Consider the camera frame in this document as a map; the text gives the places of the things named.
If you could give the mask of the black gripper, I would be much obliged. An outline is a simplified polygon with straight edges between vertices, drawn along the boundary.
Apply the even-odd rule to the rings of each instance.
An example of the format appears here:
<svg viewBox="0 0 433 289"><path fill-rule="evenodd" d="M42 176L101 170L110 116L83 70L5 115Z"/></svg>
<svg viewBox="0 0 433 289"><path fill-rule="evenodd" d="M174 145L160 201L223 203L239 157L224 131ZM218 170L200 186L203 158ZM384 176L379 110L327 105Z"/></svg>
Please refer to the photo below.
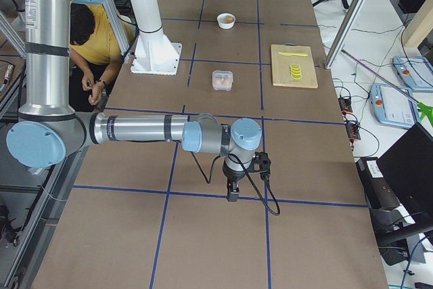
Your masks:
<svg viewBox="0 0 433 289"><path fill-rule="evenodd" d="M234 171L226 164L223 165L223 173L227 178L227 200L230 202L236 202L240 194L237 183L239 180L244 178L246 174L243 171Z"/></svg>

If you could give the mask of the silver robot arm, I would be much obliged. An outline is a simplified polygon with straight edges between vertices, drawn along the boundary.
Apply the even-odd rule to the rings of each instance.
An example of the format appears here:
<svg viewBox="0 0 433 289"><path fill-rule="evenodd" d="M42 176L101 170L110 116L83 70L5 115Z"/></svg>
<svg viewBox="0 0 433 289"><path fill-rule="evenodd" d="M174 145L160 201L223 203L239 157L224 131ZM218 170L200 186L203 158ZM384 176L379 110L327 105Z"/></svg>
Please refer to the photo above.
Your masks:
<svg viewBox="0 0 433 289"><path fill-rule="evenodd" d="M105 116L74 111L68 89L73 1L25 0L26 102L6 137L15 159L25 166L46 168L83 147L107 141L179 142L188 152L224 160L230 202L239 196L240 179L259 173L268 180L269 159L258 151L262 131L252 119L226 125L210 114Z"/></svg>

